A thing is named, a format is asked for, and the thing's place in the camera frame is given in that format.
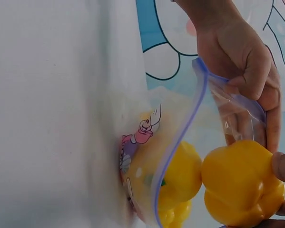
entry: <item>ziplock bag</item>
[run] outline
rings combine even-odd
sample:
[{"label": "ziplock bag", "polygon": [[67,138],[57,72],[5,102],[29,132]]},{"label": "ziplock bag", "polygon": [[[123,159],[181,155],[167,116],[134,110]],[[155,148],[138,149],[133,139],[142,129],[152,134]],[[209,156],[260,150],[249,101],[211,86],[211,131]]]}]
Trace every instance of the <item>ziplock bag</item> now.
[{"label": "ziplock bag", "polygon": [[[266,145],[265,112],[258,102],[226,93],[227,79],[211,74],[202,59],[193,60],[192,68],[191,81],[179,83],[172,90],[157,87],[149,91],[147,99],[153,109],[137,117],[136,132],[122,137],[120,175],[128,200],[140,219],[154,228],[221,226],[212,217],[224,225],[233,223],[217,211],[220,208],[224,211],[227,205],[207,197],[205,192],[209,190],[205,186],[215,185],[218,195],[236,202],[237,197],[243,197],[251,190],[243,189],[242,195],[230,192],[234,181],[232,175],[220,179],[221,176],[215,174],[224,172],[221,168],[224,165],[211,164],[211,157],[204,158],[210,151],[235,145],[234,142],[241,143],[234,150],[254,150],[253,141],[259,143],[256,143],[258,151],[265,150],[262,147]],[[225,154],[217,160],[228,166],[230,159],[224,158]],[[235,165],[234,169],[239,175],[247,169],[243,176],[253,176],[248,164],[247,167],[238,164],[238,171]],[[245,202],[249,200],[239,202],[243,213],[249,207]],[[244,216],[243,213],[233,217],[238,221],[236,217]]]}]

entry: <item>yellow bell pepper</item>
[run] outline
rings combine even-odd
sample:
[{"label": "yellow bell pepper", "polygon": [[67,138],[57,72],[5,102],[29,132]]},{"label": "yellow bell pepper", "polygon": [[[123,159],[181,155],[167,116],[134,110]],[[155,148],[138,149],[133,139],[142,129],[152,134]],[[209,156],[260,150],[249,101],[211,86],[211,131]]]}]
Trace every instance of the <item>yellow bell pepper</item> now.
[{"label": "yellow bell pepper", "polygon": [[285,185],[274,176],[271,157],[251,140],[217,148],[206,156],[201,171],[205,205],[216,221],[251,228],[277,212]]},{"label": "yellow bell pepper", "polygon": [[202,185],[201,165],[202,161],[195,148],[182,141],[166,171],[165,185],[159,192],[159,211],[173,209],[198,193]]},{"label": "yellow bell pepper", "polygon": [[191,201],[178,204],[174,209],[160,211],[159,218],[163,228],[182,228],[191,211]]}]

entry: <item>pink cartoon figure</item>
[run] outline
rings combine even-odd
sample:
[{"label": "pink cartoon figure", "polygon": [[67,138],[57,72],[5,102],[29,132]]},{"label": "pink cartoon figure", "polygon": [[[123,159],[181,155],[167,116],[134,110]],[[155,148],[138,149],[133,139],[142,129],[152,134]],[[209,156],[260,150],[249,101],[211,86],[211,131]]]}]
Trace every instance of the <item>pink cartoon figure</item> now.
[{"label": "pink cartoon figure", "polygon": [[139,130],[132,135],[131,142],[133,144],[139,143],[144,144],[150,137],[158,130],[159,122],[161,118],[161,104],[159,108],[155,109],[152,115],[140,122]]},{"label": "pink cartoon figure", "polygon": [[135,134],[122,136],[121,155],[120,155],[120,171],[126,173],[130,167],[132,158],[139,144],[144,144],[158,130],[161,118],[161,104],[155,109],[152,115],[140,122],[139,129]]}]

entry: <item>plastic bag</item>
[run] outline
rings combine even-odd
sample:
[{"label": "plastic bag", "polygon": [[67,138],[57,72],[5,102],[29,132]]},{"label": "plastic bag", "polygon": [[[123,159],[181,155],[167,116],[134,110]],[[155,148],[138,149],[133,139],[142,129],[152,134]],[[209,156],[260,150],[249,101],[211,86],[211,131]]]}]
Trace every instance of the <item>plastic bag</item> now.
[{"label": "plastic bag", "polygon": [[[200,166],[209,151],[238,140],[249,139],[263,146],[266,144],[265,112],[262,107],[241,95],[224,92],[227,80],[211,74],[202,59],[193,60],[192,67],[192,72],[189,72],[192,74],[191,81],[186,81],[186,84],[175,85],[173,91],[164,87],[149,91],[147,100],[153,110],[146,110],[137,117],[139,125],[135,133],[122,136],[119,161],[121,179],[134,211],[151,227],[169,227],[164,226],[162,217],[169,220],[170,215],[160,213],[162,208],[170,209],[174,202],[161,199],[160,194],[161,197],[164,194],[177,194],[162,193],[166,180],[175,180],[181,185],[184,183],[181,180],[186,178],[195,178],[190,182],[193,183],[191,189],[194,189],[192,208],[189,202],[192,191],[187,195],[182,192],[178,195],[182,202],[185,197],[189,200],[182,209],[172,212],[173,219],[182,210],[182,216],[189,214],[188,222],[184,219],[178,221],[183,227],[187,223],[191,224],[188,227],[192,224],[197,227],[210,227],[210,224],[220,226],[207,213],[203,199],[204,187],[200,189],[201,180],[190,176],[188,169]],[[178,148],[192,145],[201,159],[196,155],[193,163],[169,171]],[[173,177],[167,176],[169,172],[173,173]]]}]

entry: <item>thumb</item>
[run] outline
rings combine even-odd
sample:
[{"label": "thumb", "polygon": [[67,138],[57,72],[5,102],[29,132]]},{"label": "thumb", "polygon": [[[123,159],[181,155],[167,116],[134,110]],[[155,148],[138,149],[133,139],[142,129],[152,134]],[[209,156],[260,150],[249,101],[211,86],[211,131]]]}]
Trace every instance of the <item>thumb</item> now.
[{"label": "thumb", "polygon": [[275,152],[272,156],[272,169],[278,179],[285,182],[285,154]]},{"label": "thumb", "polygon": [[231,79],[228,84],[252,100],[258,100],[263,92],[271,67],[271,55],[263,43],[252,45],[246,59],[242,76]]}]

